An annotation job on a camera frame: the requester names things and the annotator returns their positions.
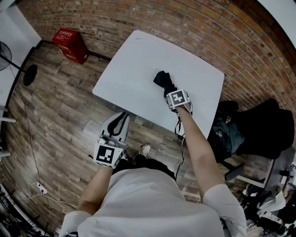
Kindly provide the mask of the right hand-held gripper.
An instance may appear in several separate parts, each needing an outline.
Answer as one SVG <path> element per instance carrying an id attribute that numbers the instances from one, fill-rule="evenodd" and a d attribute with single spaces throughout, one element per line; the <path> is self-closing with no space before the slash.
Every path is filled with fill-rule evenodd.
<path id="1" fill-rule="evenodd" d="M 183 90 L 179 89 L 174 92 L 170 92 L 165 97 L 166 102 L 169 106 L 169 109 L 172 112 L 177 113 L 177 107 L 183 107 L 186 109 L 189 113 L 193 113 L 193 105 L 191 103 L 191 100 L 188 96 L 188 93 Z"/>

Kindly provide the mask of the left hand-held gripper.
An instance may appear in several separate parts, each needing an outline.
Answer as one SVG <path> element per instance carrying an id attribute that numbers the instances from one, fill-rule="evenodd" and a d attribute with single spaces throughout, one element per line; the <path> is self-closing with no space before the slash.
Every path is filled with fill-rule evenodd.
<path id="1" fill-rule="evenodd" d="M 102 125 L 102 134 L 94 146 L 93 161 L 101 166 L 115 169 L 121 159 L 125 159 L 130 116 L 126 112 L 117 113 Z"/>

